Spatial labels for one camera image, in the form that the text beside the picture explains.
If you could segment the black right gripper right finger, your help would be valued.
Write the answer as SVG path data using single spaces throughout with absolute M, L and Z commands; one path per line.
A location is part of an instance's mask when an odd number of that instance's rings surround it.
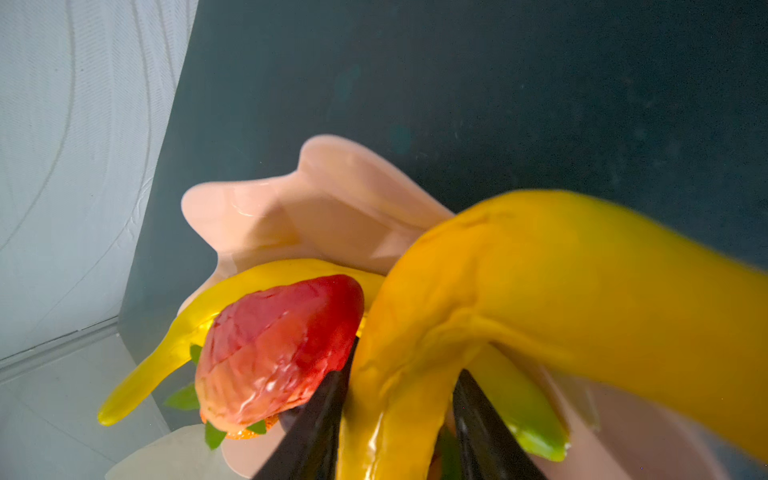
M 453 393 L 462 479 L 546 480 L 467 370 Z

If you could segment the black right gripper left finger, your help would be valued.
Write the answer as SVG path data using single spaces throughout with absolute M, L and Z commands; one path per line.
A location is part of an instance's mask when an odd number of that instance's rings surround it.
M 358 340 L 341 370 L 326 375 L 253 479 L 335 479 L 342 411 Z

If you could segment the large yellow toy banana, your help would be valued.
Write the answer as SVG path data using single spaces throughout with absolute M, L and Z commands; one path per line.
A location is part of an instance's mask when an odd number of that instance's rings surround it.
M 423 479 L 487 344 L 663 404 L 767 456 L 767 276 L 593 197 L 519 190 L 420 237 L 367 315 L 340 479 Z

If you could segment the cream banana-print plastic bag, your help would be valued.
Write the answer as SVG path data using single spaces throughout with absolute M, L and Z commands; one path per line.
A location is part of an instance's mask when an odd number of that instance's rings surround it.
M 242 480 L 220 450 L 210 450 L 202 424 L 186 426 L 137 450 L 105 475 L 107 480 Z

